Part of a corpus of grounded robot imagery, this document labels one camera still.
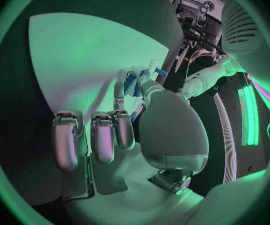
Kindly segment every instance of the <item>green led strip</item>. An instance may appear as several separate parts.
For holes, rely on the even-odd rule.
[[[243,119],[242,145],[257,146],[259,144],[259,115],[254,89],[250,85],[238,90],[238,93]]]

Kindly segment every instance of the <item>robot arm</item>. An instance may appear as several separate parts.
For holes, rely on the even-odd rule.
[[[204,68],[186,78],[180,91],[186,99],[197,97],[216,84],[219,78],[234,75],[236,72],[244,72],[241,66],[225,56],[212,67]]]

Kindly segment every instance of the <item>green light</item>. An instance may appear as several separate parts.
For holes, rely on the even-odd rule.
[[[259,115],[252,86],[238,90],[242,110],[242,146],[259,144]]]

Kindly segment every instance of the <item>purple light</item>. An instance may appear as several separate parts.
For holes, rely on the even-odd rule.
[[[252,78],[247,75],[248,79],[253,83],[253,85],[270,101],[270,93],[264,90],[260,85],[258,85]]]

